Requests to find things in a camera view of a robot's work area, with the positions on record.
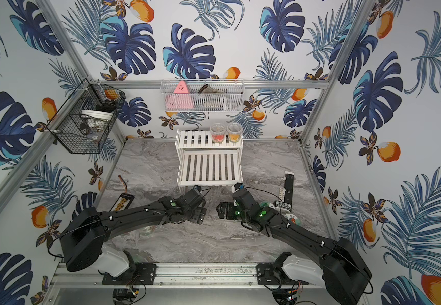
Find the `clear seed container red label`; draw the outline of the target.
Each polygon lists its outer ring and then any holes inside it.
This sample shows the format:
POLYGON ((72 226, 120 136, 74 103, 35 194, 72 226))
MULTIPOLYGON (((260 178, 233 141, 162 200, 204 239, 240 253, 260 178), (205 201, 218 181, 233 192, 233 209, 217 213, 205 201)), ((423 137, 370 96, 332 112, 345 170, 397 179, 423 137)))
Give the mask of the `clear seed container red label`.
POLYGON ((222 143, 225 140, 226 127, 222 123, 214 123, 210 127, 210 134, 213 142, 222 143))

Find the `clear seed container orange label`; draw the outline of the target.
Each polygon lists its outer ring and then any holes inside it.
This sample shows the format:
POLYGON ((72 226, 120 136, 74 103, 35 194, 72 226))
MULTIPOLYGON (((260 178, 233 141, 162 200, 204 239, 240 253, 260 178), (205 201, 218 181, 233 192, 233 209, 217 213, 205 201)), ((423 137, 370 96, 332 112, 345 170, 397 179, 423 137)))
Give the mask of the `clear seed container orange label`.
POLYGON ((243 127, 239 123, 230 123, 227 126, 229 142, 237 143, 242 139, 243 127))

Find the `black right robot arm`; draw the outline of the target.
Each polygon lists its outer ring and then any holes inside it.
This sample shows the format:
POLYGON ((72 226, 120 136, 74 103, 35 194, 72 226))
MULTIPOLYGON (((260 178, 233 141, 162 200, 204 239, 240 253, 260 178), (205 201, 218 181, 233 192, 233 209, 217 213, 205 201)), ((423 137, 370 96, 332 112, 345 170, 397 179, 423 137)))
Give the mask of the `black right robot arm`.
POLYGON ((243 188, 232 202, 216 207, 220 219, 240 221, 248 230, 280 240, 318 265, 327 292, 339 304, 357 304, 370 284, 372 273, 356 247, 347 239, 333 240, 309 231, 280 211, 262 206, 243 188))

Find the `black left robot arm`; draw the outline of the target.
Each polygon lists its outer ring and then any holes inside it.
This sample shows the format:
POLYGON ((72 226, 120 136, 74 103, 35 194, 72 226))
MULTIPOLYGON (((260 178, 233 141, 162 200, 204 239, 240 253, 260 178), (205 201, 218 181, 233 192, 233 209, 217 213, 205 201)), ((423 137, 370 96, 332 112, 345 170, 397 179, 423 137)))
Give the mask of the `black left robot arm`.
POLYGON ((136 271, 131 255, 107 246, 108 240, 144 227, 185 221, 201 224, 205 212, 200 186, 194 186, 178 198, 166 196, 148 205, 117 212, 86 208, 59 237, 66 269, 74 273, 94 268, 113 278, 131 277, 136 271))

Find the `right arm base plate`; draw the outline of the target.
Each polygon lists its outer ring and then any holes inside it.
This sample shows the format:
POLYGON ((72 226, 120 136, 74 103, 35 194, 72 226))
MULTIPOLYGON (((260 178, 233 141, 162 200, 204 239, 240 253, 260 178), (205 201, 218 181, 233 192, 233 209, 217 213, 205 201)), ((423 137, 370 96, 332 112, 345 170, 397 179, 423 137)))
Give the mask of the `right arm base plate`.
POLYGON ((308 285, 308 282, 302 280, 292 280, 283 271, 283 263, 292 255, 291 252, 283 252, 273 263, 259 263, 256 266, 257 283, 265 286, 284 286, 300 282, 308 285))

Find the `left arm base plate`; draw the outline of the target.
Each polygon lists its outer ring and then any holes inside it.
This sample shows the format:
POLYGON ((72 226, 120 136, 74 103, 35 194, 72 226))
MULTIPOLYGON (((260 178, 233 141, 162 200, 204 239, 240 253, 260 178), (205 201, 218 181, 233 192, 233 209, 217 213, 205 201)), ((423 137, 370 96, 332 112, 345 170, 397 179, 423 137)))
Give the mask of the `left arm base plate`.
POLYGON ((154 263, 137 263, 128 251, 124 251, 129 268, 117 277, 113 277, 104 271, 103 285, 134 286, 139 284, 153 285, 158 266, 154 263))

